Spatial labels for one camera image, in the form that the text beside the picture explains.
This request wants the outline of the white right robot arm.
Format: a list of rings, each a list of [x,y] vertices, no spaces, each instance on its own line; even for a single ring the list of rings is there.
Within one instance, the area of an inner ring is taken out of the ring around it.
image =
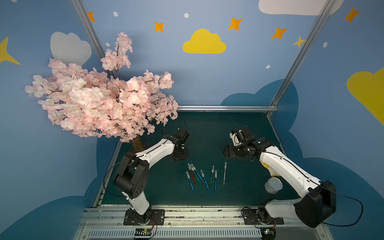
[[[271,177],[282,177],[298,194],[295,200],[271,200],[258,207],[259,222],[272,224],[275,219],[299,219],[306,226],[316,228],[337,210],[336,186],[322,182],[290,160],[267,138],[257,139],[249,127],[230,132],[232,145],[226,145],[226,158],[255,157]]]

